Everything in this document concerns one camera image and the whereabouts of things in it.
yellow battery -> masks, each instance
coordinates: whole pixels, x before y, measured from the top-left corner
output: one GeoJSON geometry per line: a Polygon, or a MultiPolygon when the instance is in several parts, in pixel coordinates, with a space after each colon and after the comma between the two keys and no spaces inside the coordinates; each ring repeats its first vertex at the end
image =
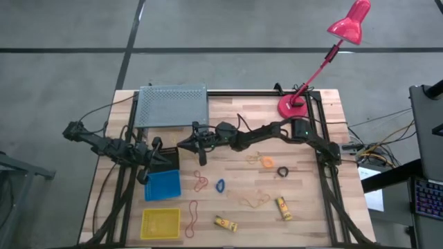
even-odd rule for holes
{"type": "Polygon", "coordinates": [[[227,230],[230,230],[232,232],[237,232],[237,226],[238,226],[237,223],[229,221],[227,219],[223,219],[223,218],[221,218],[218,215],[215,216],[214,223],[219,225],[219,226],[221,226],[221,227],[223,227],[223,228],[225,228],[225,229],[227,229],[227,230]]]}
{"type": "Polygon", "coordinates": [[[285,221],[292,220],[292,214],[288,210],[288,206],[286,205],[286,202],[284,201],[283,197],[278,197],[276,200],[277,206],[280,209],[280,212],[282,213],[283,219],[285,221]]]}

wooden table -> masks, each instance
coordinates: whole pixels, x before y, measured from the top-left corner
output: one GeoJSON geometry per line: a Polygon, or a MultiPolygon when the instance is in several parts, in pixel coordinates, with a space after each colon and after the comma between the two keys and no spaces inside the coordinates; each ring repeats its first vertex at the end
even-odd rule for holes
{"type": "MultiPolygon", "coordinates": [[[[114,102],[128,98],[134,91],[117,91],[114,102]]],[[[320,90],[328,122],[343,122],[345,116],[338,91],[320,90]]],[[[281,120],[276,106],[278,97],[210,97],[210,124],[221,121],[237,124],[236,114],[245,117],[252,129],[281,120]]],[[[109,116],[107,136],[117,138],[121,127],[127,124],[131,100],[115,104],[109,116]]],[[[349,141],[346,124],[329,124],[331,141],[346,143],[349,141]]],[[[240,130],[246,131],[242,124],[240,130]]],[[[148,144],[154,136],[160,136],[163,147],[173,147],[177,141],[190,135],[189,127],[150,129],[148,144]]],[[[279,139],[269,139],[251,145],[247,150],[235,152],[229,147],[218,147],[208,153],[208,164],[199,166],[197,157],[180,149],[180,174],[182,194],[179,198],[165,201],[146,202],[144,186],[136,184],[132,202],[131,218],[126,246],[328,246],[330,245],[323,197],[321,194],[318,168],[314,150],[308,145],[288,145],[279,139]],[[271,156],[275,167],[265,169],[258,163],[250,164],[246,157],[259,151],[263,156],[271,156]],[[276,168],[286,166],[288,177],[280,178],[276,168]],[[200,192],[194,191],[197,179],[194,170],[209,180],[207,187],[200,192]],[[223,178],[226,181],[225,192],[220,194],[215,183],[223,178]],[[258,208],[240,205],[240,196],[254,202],[255,194],[260,190],[271,197],[271,201],[258,208]],[[283,196],[287,202],[293,221],[282,221],[274,199],[283,196]],[[189,203],[198,201],[198,221],[194,225],[195,236],[191,239],[184,235],[185,228],[191,221],[189,203]],[[149,241],[140,239],[141,216],[146,208],[180,208],[181,238],[174,241],[149,241]],[[239,224],[238,231],[232,233],[215,225],[216,215],[239,224]]],[[[342,158],[353,160],[351,156],[342,158]]],[[[100,158],[94,178],[91,196],[84,219],[80,241],[86,241],[92,235],[92,214],[102,182],[113,163],[105,157],[100,158]]],[[[363,190],[356,165],[343,162],[339,166],[339,181],[345,209],[364,235],[374,241],[374,232],[366,206],[363,190]]],[[[114,170],[102,195],[98,208],[96,227],[107,217],[116,188],[117,169],[114,170]]],[[[334,215],[337,232],[340,233],[338,216],[334,215]]],[[[120,231],[116,229],[116,239],[120,231]]]]}

black rubber ring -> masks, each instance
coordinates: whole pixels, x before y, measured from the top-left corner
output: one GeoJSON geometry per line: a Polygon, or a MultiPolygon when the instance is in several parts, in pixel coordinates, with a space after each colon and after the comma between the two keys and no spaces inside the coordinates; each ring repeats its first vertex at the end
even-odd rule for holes
{"type": "Polygon", "coordinates": [[[289,169],[288,169],[287,167],[279,167],[279,168],[277,169],[277,174],[278,174],[279,176],[281,176],[281,177],[286,177],[286,176],[288,176],[288,174],[289,174],[289,169]]]}

lamp shade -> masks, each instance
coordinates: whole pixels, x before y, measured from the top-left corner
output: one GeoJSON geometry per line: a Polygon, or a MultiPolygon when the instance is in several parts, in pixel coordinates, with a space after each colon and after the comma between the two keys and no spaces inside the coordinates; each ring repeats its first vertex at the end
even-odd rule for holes
{"type": "Polygon", "coordinates": [[[346,17],[332,24],[327,31],[348,42],[360,45],[362,36],[361,23],[370,8],[370,0],[355,1],[346,17]]]}

red rubber band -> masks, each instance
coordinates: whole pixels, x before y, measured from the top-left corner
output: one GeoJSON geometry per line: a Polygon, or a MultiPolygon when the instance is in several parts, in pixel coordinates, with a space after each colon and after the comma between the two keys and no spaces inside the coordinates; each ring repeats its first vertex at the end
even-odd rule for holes
{"type": "Polygon", "coordinates": [[[197,222],[198,216],[197,216],[197,206],[199,205],[199,203],[196,200],[192,200],[189,202],[189,213],[191,214],[191,222],[189,223],[189,225],[186,227],[185,229],[185,236],[187,236],[187,238],[193,238],[194,237],[194,224],[197,222]],[[194,216],[192,215],[192,210],[191,210],[191,204],[195,203],[195,221],[194,221],[194,216]],[[191,228],[191,232],[192,235],[188,236],[188,228],[191,228]]]}
{"type": "Polygon", "coordinates": [[[200,171],[198,170],[194,171],[194,176],[199,179],[197,183],[195,183],[194,191],[199,192],[202,188],[208,185],[209,180],[206,177],[201,176],[200,171]]]}

